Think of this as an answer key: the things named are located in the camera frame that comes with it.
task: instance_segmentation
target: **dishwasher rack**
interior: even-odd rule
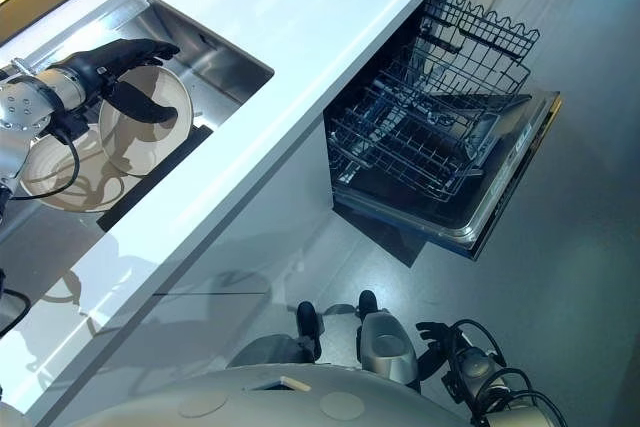
[[[466,178],[482,175],[498,140],[493,128],[522,97],[530,71],[521,62],[539,36],[466,0],[426,0],[417,38],[329,119],[332,177],[349,184],[375,167],[451,200]]]

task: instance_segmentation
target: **open dishwasher door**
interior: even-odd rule
[[[477,258],[561,105],[525,85],[539,35],[426,0],[325,110],[335,202]]]

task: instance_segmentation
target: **stainless steel sink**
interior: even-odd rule
[[[273,76],[262,62],[161,0],[109,0],[25,60],[39,72],[73,52],[118,38],[180,47],[165,66],[189,90],[198,122],[213,130]]]
[[[73,52],[117,38],[180,47],[165,66],[189,91],[194,123],[214,132],[273,76],[272,69],[161,0],[108,0],[25,60],[39,72]],[[89,115],[97,121],[97,113]],[[96,225],[100,215],[54,210],[38,201],[10,202],[0,226],[7,285],[40,299],[102,237]]]

